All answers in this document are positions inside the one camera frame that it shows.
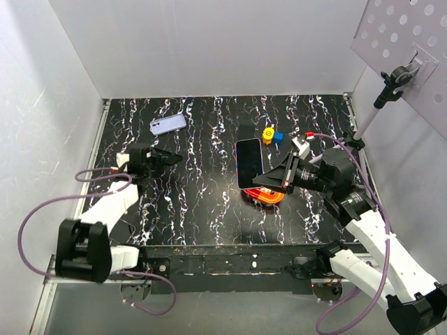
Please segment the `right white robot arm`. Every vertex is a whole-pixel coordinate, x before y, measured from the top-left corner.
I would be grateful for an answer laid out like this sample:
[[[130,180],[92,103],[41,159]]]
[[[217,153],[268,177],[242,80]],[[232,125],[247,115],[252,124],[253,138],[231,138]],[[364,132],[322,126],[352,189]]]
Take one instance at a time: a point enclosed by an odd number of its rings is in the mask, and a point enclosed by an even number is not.
[[[320,165],[290,152],[282,163],[253,182],[290,194],[296,187],[323,194],[326,209],[366,248],[377,266],[368,265],[340,241],[317,250],[317,272],[339,275],[380,306],[398,334],[434,334],[446,321],[446,285],[426,272],[391,232],[386,215],[353,183],[355,163],[347,151],[330,148]]]

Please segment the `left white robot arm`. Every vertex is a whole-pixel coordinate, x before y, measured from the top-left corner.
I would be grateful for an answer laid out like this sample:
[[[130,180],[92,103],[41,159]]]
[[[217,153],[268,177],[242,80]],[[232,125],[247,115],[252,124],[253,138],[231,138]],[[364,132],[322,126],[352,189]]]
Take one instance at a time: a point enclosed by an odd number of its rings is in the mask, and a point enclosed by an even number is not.
[[[109,233],[139,201],[143,182],[160,177],[166,167],[181,160],[179,154],[148,144],[132,144],[118,153],[107,195],[79,217],[67,218],[59,226],[55,274],[102,283],[109,275],[125,270],[131,278],[143,278],[149,263],[140,256],[139,248],[111,246]]]

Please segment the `lilac phone case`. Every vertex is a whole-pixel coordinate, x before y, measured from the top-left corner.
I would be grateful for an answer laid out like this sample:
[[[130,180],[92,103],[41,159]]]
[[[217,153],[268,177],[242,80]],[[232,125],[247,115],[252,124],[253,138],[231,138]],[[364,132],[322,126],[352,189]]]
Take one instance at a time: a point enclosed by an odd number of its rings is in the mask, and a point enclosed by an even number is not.
[[[150,123],[149,129],[154,136],[177,131],[186,126],[186,119],[182,114],[154,120]]]

